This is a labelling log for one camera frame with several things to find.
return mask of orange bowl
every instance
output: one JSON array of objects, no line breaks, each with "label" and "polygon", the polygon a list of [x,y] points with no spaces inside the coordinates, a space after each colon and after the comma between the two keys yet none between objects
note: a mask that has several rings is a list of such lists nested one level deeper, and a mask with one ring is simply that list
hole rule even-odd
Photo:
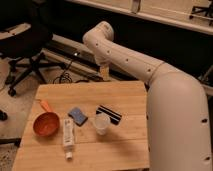
[{"label": "orange bowl", "polygon": [[36,118],[33,130],[36,135],[46,137],[56,133],[59,126],[60,120],[58,115],[53,112],[46,112]]}]

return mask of blue object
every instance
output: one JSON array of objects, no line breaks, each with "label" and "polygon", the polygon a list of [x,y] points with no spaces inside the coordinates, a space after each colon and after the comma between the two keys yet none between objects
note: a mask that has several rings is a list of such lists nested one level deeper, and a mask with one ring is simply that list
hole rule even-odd
[{"label": "blue object", "polygon": [[88,117],[85,116],[82,111],[78,108],[78,107],[75,107],[73,108],[69,113],[68,113],[68,116],[72,117],[74,122],[78,125],[78,126],[81,126],[83,125]]}]

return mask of chair wheel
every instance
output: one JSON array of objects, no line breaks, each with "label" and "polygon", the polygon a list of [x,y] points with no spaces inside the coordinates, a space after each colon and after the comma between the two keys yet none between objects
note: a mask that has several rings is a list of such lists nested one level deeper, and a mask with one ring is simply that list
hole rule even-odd
[{"label": "chair wheel", "polygon": [[0,120],[5,121],[7,120],[7,118],[8,118],[7,114],[0,110]]},{"label": "chair wheel", "polygon": [[11,97],[13,97],[13,96],[16,95],[16,91],[15,91],[14,89],[11,88],[11,89],[8,91],[8,94],[9,94]]},{"label": "chair wheel", "polygon": [[193,15],[190,15],[190,16],[189,16],[189,19],[192,19],[193,17],[194,17]]}]

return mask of chair armrest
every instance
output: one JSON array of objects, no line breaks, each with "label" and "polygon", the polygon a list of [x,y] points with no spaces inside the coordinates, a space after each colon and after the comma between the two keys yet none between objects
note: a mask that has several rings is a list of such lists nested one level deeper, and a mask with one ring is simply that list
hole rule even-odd
[{"label": "chair armrest", "polygon": [[30,28],[31,28],[31,25],[28,23],[23,23],[15,27],[11,27],[10,29],[6,29],[6,31],[0,32],[0,40],[7,39],[9,37],[23,33],[24,31]]}]

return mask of black and white striped object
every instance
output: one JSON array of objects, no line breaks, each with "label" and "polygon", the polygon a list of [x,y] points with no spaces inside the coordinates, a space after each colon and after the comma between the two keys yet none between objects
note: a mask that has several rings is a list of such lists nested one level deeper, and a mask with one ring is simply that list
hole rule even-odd
[{"label": "black and white striped object", "polygon": [[102,105],[100,105],[98,107],[98,109],[96,110],[96,114],[100,114],[100,113],[105,113],[107,114],[109,117],[110,117],[110,121],[111,123],[115,124],[115,125],[118,125],[121,118],[122,118],[122,115],[112,111],[111,109],[109,108],[106,108]]}]

